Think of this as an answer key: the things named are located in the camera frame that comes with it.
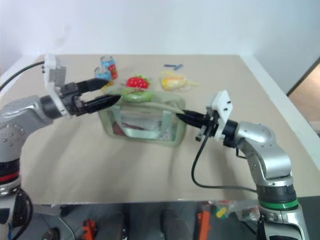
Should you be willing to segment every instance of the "white wall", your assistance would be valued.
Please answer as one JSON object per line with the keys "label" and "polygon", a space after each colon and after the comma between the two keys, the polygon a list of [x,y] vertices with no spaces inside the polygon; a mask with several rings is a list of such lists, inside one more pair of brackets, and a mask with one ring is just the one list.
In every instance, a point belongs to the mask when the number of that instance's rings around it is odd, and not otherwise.
{"label": "white wall", "polygon": [[318,0],[0,1],[0,39],[26,54],[254,54],[286,91],[320,52]]}

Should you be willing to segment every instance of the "black cable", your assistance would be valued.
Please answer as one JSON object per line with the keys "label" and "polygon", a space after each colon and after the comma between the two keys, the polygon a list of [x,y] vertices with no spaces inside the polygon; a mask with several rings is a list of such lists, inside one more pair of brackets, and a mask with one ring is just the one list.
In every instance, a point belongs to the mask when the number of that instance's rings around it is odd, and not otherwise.
{"label": "black cable", "polygon": [[26,200],[28,201],[28,204],[29,204],[29,215],[28,215],[28,219],[26,220],[25,224],[19,229],[18,233],[14,236],[14,238],[12,238],[12,240],[17,240],[21,236],[21,234],[24,233],[24,231],[29,226],[31,219],[32,219],[32,216],[34,214],[34,207],[32,205],[32,202],[31,202],[29,195],[25,191],[23,191],[23,193],[25,194]]}
{"label": "black cable", "polygon": [[0,92],[2,91],[2,89],[5,88],[6,85],[8,85],[16,76],[22,74],[24,71],[28,70],[28,69],[31,69],[35,66],[38,66],[38,65],[42,65],[44,64],[45,61],[39,61],[39,62],[36,62],[36,63],[33,63],[29,66],[26,66],[24,68],[22,68],[20,71],[16,72],[15,74],[13,74],[11,77],[9,77],[1,86],[0,86]]}
{"label": "black cable", "polygon": [[232,189],[232,190],[245,190],[245,191],[249,191],[249,192],[252,192],[252,193],[256,193],[257,191],[252,189],[252,188],[249,188],[249,187],[245,187],[245,186],[210,186],[210,185],[203,185],[203,184],[200,184],[196,181],[195,179],[195,169],[196,169],[196,165],[197,165],[197,162],[199,160],[199,157],[211,135],[211,131],[212,131],[213,127],[211,125],[209,125],[207,131],[206,131],[206,135],[205,135],[205,138],[199,148],[199,151],[198,153],[196,154],[195,156],[195,159],[193,161],[193,164],[192,164],[192,169],[191,169],[191,178],[192,178],[192,181],[194,182],[195,185],[197,185],[198,187],[201,187],[201,188],[204,188],[204,189]]}

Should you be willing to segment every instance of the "white mounting bracket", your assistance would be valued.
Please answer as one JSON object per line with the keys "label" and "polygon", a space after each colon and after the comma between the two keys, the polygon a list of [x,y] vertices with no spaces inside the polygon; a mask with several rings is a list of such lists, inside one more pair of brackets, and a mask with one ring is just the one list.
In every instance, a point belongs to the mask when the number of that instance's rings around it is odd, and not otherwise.
{"label": "white mounting bracket", "polygon": [[60,60],[55,55],[50,54],[45,55],[43,66],[45,89],[61,115],[70,119],[72,116],[59,97],[61,94],[60,88],[65,84],[66,80],[66,68],[60,65]]}
{"label": "white mounting bracket", "polygon": [[226,123],[230,117],[230,114],[233,110],[233,105],[231,103],[229,94],[227,90],[219,91],[215,96],[213,96],[209,105],[206,106],[206,110],[210,117],[213,116],[214,111],[217,111],[219,114],[218,118],[218,128],[214,135],[214,139],[217,141],[220,138],[223,138],[222,132],[226,126]]}

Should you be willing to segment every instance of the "beige tabletop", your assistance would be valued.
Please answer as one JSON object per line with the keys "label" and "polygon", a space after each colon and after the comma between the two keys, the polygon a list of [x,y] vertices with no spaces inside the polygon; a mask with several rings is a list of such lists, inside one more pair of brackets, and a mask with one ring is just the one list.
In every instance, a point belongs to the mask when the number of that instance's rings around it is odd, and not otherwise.
{"label": "beige tabletop", "polygon": [[[66,82],[94,76],[100,55],[62,55]],[[263,88],[237,55],[115,55],[119,78],[142,74],[161,89],[164,64],[183,64],[179,70],[199,86],[180,92],[187,109],[205,113],[213,94],[228,90],[233,103],[231,119],[263,123],[276,134],[292,161],[294,186],[299,197],[320,194],[319,170]],[[37,94],[46,95],[41,69],[24,73],[1,104]],[[254,199],[251,192],[203,189],[191,179],[192,162],[200,147],[198,129],[187,127],[179,147],[131,142],[106,135],[98,114],[86,114],[33,133],[21,156],[22,185],[36,204],[160,202],[177,200]],[[209,139],[199,159],[195,177],[207,185],[255,188],[247,161],[235,150]]]}

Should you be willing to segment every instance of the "orange tool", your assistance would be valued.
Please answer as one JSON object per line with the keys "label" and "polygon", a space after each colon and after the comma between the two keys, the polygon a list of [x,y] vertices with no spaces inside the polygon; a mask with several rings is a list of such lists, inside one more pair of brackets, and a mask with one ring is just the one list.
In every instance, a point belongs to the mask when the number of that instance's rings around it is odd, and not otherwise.
{"label": "orange tool", "polygon": [[94,240],[97,235],[98,228],[95,221],[91,221],[90,219],[86,219],[82,223],[83,229],[83,240]]}
{"label": "orange tool", "polygon": [[197,221],[199,225],[199,235],[198,240],[207,240],[208,232],[210,230],[210,212],[203,210],[198,213]]}

